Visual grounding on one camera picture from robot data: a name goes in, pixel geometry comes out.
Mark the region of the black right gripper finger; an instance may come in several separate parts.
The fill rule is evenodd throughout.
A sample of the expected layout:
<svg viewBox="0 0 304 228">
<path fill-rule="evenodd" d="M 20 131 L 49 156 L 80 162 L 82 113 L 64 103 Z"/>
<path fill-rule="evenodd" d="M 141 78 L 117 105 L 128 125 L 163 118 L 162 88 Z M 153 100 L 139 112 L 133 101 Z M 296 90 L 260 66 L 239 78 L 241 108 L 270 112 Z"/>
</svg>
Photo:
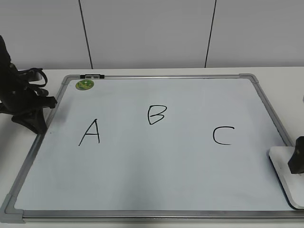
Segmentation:
<svg viewBox="0 0 304 228">
<path fill-rule="evenodd" d="M 302 174 L 304 172 L 304 137 L 296 139 L 294 153 L 288 162 L 289 170 L 292 174 Z"/>
</svg>

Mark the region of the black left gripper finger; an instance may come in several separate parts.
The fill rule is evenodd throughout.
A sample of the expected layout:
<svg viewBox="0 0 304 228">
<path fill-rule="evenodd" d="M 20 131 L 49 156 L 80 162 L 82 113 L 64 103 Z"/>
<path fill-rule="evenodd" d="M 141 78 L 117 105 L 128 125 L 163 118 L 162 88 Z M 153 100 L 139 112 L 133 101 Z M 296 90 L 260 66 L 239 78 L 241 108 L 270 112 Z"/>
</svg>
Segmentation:
<svg viewBox="0 0 304 228">
<path fill-rule="evenodd" d="M 57 105 L 57 100 L 53 96 L 37 96 L 33 100 L 34 108 L 50 108 L 53 109 Z"/>
<path fill-rule="evenodd" d="M 30 112 L 14 115 L 12 122 L 20 124 L 36 134 L 44 134 L 47 131 L 47 125 L 44 119 L 43 109 L 38 108 Z"/>
</svg>

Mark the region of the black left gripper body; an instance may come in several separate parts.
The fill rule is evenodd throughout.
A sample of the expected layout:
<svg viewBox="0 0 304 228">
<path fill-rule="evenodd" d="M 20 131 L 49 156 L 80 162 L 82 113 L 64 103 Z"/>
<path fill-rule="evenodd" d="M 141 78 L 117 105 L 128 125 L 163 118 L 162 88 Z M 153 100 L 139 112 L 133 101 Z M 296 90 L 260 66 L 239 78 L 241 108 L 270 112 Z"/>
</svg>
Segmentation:
<svg viewBox="0 0 304 228">
<path fill-rule="evenodd" d="M 0 65 L 0 112 L 19 115 L 30 112 L 37 96 L 48 96 L 48 80 L 42 68 L 18 71 L 12 63 Z"/>
</svg>

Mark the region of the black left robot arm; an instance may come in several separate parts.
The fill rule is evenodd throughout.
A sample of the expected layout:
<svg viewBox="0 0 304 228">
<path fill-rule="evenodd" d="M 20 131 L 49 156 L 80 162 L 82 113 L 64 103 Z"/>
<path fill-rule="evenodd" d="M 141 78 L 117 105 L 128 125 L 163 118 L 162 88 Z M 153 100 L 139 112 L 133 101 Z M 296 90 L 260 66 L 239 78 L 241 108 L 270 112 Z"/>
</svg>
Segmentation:
<svg viewBox="0 0 304 228">
<path fill-rule="evenodd" d="M 47 125 L 44 108 L 53 109 L 57 100 L 44 87 L 48 78 L 42 68 L 17 70 L 12 63 L 3 38 L 0 38 L 0 112 L 12 116 L 36 134 L 44 134 Z"/>
</svg>

